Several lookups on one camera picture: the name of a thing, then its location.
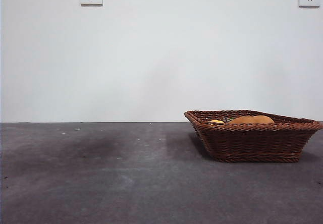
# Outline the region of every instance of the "basket rim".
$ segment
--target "basket rim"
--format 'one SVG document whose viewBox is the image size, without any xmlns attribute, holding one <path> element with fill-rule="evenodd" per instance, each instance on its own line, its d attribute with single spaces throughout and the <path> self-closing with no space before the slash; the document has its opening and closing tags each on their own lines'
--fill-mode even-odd
<svg viewBox="0 0 323 224">
<path fill-rule="evenodd" d="M 256 113 L 258 115 L 267 115 L 273 117 L 285 118 L 287 120 L 305 120 L 307 123 L 242 123 L 242 124 L 230 124 L 230 123 L 213 123 L 213 126 L 205 124 L 202 122 L 194 113 L 235 113 L 239 111 L 244 111 L 246 113 Z M 286 117 L 281 115 L 275 115 L 270 113 L 263 113 L 255 110 L 189 110 L 184 113 L 185 117 L 193 123 L 199 130 L 210 130 L 210 131 L 251 131 L 251 130 L 261 130 L 261 131 L 279 131 L 279 130 L 312 130 L 317 131 L 323 129 L 323 124 L 318 121 L 305 119 L 305 118 L 294 118 Z"/>
</svg>

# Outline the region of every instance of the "wicker basket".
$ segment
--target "wicker basket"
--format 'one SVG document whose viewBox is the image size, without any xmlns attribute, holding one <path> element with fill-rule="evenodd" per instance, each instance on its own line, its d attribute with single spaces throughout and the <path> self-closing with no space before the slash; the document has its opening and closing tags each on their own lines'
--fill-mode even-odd
<svg viewBox="0 0 323 224">
<path fill-rule="evenodd" d="M 264 115 L 271 124 L 214 124 L 240 116 Z M 308 119 L 251 110 L 187 111 L 197 136 L 211 157 L 221 162 L 298 162 L 308 139 L 323 125 Z"/>
</svg>

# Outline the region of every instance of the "brown wicker basket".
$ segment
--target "brown wicker basket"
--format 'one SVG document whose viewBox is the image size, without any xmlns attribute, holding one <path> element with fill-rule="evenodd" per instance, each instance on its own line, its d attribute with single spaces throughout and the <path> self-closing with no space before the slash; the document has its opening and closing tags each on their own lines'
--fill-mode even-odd
<svg viewBox="0 0 323 224">
<path fill-rule="evenodd" d="M 264 115 L 271 124 L 217 124 L 240 116 Z M 308 139 L 323 125 L 308 119 L 252 110 L 187 111 L 197 136 L 211 157 L 221 162 L 298 162 Z"/>
</svg>

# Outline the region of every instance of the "floor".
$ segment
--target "floor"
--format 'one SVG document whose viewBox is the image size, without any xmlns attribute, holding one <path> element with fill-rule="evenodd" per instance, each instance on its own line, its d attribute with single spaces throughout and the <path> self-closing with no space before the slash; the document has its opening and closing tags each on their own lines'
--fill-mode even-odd
<svg viewBox="0 0 323 224">
<path fill-rule="evenodd" d="M 190 123 L 1 125 L 1 223 L 322 223 L 323 130 L 298 163 L 220 163 Z"/>
</svg>

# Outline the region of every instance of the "food in basket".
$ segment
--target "food in basket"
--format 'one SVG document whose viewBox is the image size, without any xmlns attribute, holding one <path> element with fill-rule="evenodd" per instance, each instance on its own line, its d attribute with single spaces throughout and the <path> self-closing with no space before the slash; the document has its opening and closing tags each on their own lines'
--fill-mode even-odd
<svg viewBox="0 0 323 224">
<path fill-rule="evenodd" d="M 275 123 L 270 117 L 267 116 L 254 116 L 254 117 L 238 117 L 232 121 L 229 121 L 230 124 L 242 124 L 242 123 L 261 123 L 269 124 Z"/>
<path fill-rule="evenodd" d="M 212 120 L 212 121 L 210 121 L 211 123 L 223 123 L 224 124 L 224 122 L 223 121 L 219 121 L 219 120 Z"/>
</svg>

